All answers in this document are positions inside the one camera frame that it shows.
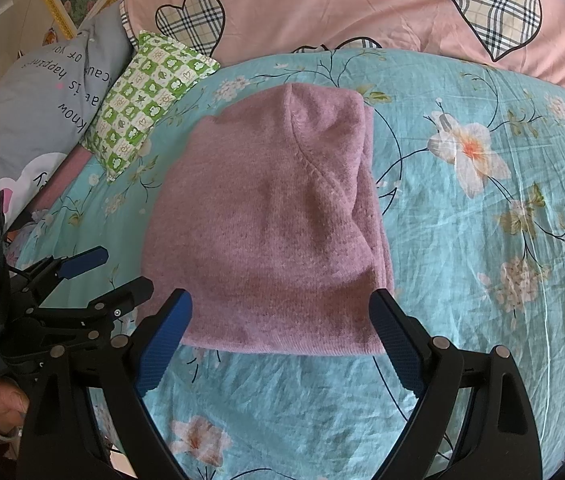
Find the mauve knitted sweater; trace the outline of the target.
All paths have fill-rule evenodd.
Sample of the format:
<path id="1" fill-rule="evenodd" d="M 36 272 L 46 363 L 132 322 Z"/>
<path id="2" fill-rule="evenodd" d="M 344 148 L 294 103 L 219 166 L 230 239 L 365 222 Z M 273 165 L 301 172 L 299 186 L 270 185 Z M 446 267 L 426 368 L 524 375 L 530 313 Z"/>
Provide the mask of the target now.
<path id="1" fill-rule="evenodd" d="M 141 318 L 182 288 L 192 347 L 381 353 L 369 300 L 393 270 L 374 120 L 359 93 L 298 82 L 202 118 L 153 206 L 141 272 L 154 292 Z"/>

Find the grey white cartoon pillow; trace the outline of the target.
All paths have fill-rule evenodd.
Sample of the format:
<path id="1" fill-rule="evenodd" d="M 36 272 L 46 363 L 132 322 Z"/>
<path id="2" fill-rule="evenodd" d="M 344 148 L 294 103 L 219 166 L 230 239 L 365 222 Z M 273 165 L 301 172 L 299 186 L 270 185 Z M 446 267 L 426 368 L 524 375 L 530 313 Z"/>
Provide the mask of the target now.
<path id="1" fill-rule="evenodd" d="M 16 178 L 0 178 L 5 227 L 11 226 L 66 159 L 63 153 L 47 153 L 30 160 Z"/>

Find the grey pillow with lettering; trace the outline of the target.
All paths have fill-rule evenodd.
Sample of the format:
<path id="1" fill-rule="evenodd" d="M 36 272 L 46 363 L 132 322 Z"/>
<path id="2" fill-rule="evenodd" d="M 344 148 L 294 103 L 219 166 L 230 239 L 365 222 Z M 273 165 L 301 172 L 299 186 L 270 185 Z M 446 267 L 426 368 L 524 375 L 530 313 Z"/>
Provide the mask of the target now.
<path id="1" fill-rule="evenodd" d="M 131 56 L 119 6 L 112 4 L 73 39 L 17 60 L 0 81 L 0 178 L 19 177 L 43 154 L 68 157 Z"/>

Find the green white checkered pillow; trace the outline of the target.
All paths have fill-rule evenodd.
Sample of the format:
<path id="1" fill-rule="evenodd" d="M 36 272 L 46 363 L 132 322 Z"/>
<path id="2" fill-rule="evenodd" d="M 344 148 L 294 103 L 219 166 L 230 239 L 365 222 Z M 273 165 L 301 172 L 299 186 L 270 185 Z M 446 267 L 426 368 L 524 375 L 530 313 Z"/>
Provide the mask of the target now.
<path id="1" fill-rule="evenodd" d="M 116 180 L 140 156 L 151 130 L 174 102 L 219 69 L 214 58 L 173 38 L 141 32 L 138 50 L 82 141 L 107 180 Z"/>

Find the teal floral bed sheet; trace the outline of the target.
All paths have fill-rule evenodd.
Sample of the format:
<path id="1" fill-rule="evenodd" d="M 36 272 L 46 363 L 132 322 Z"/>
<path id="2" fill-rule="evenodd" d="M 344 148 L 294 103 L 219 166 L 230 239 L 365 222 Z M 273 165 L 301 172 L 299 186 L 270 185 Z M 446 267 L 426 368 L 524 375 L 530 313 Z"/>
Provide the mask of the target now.
<path id="1" fill-rule="evenodd" d="M 547 82 L 400 50 L 225 67 L 172 107 L 118 180 L 89 162 L 21 236 L 18 266 L 107 248 L 107 264 L 55 291 L 59 307 L 136 278 L 150 209 L 190 130 L 286 82 L 351 89 L 375 109 L 372 173 L 397 302 L 459 348 L 511 350 L 544 474 L 555 474 L 565 462 L 565 89 Z M 368 479 L 416 403 L 384 356 L 194 347 L 178 349 L 146 402 L 192 479 Z"/>

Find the pink quilt with plaid hearts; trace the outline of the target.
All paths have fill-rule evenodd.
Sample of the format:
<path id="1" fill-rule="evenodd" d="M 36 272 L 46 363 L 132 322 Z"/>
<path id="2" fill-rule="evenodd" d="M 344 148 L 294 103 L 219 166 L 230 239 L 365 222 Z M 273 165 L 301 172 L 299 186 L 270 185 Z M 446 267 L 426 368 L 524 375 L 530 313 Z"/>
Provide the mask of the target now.
<path id="1" fill-rule="evenodd" d="M 414 50 L 565 88 L 565 0 L 122 0 L 130 40 L 172 37 L 225 66 L 345 48 Z"/>

